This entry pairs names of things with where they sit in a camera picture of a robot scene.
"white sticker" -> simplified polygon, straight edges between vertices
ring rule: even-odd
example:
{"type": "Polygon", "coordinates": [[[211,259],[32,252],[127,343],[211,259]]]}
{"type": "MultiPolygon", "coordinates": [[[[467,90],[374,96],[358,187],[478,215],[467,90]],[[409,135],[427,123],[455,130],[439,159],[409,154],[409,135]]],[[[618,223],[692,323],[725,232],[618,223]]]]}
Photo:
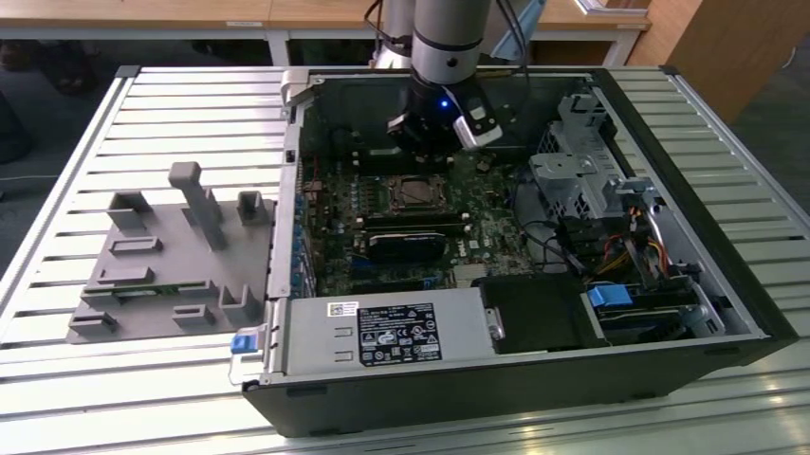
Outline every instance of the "white sticker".
{"type": "Polygon", "coordinates": [[[439,350],[438,344],[426,344],[425,346],[421,347],[419,352],[421,353],[435,353],[438,350],[439,350]]]}
{"type": "Polygon", "coordinates": [[[357,308],[359,302],[357,301],[334,301],[329,305],[327,316],[335,318],[339,316],[357,316],[357,308]]]}
{"type": "Polygon", "coordinates": [[[229,27],[265,27],[262,22],[245,22],[245,21],[229,21],[226,22],[229,27]]]}

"motherboard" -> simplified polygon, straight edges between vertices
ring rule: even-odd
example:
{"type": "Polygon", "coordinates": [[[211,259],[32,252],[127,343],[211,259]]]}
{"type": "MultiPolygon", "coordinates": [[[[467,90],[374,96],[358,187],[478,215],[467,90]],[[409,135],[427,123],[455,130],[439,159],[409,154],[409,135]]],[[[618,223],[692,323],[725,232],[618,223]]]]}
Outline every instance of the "motherboard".
{"type": "Polygon", "coordinates": [[[373,175],[358,160],[303,172],[318,296],[470,287],[534,269],[511,201],[514,164],[459,153],[442,173],[373,175]]]}

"gray stand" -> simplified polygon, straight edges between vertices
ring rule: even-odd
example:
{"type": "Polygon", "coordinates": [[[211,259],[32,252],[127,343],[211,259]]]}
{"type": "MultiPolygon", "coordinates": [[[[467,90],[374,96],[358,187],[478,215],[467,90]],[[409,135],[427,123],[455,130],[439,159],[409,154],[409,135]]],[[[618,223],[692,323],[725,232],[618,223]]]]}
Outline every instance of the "gray stand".
{"type": "Polygon", "coordinates": [[[198,163],[175,163],[189,206],[118,193],[114,226],[70,322],[87,343],[234,332],[262,321],[275,204],[257,191],[218,204],[198,163]]]}

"white table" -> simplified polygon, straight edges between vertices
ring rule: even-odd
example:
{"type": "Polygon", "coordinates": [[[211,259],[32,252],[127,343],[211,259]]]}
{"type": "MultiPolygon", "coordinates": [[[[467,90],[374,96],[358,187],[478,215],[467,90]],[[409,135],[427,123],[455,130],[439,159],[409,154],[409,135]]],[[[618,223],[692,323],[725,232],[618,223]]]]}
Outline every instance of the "white table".
{"type": "MultiPolygon", "coordinates": [[[[689,85],[657,68],[612,73],[804,337],[776,355],[661,399],[286,440],[229,381],[230,335],[64,344],[112,191],[147,187],[151,204],[178,202],[169,168],[195,159],[221,201],[250,188],[275,197],[282,71],[142,68],[112,82],[0,282],[0,453],[650,455],[810,444],[810,221],[689,85]]],[[[645,174],[641,157],[626,158],[645,174]]]]}

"power supply label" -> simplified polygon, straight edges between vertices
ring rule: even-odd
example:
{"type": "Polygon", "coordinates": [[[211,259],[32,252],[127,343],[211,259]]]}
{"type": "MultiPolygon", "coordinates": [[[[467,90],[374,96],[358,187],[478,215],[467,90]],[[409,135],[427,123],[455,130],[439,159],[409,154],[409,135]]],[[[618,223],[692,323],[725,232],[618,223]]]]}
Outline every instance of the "power supply label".
{"type": "Polygon", "coordinates": [[[442,360],[433,303],[358,308],[357,327],[363,366],[442,360]]]}

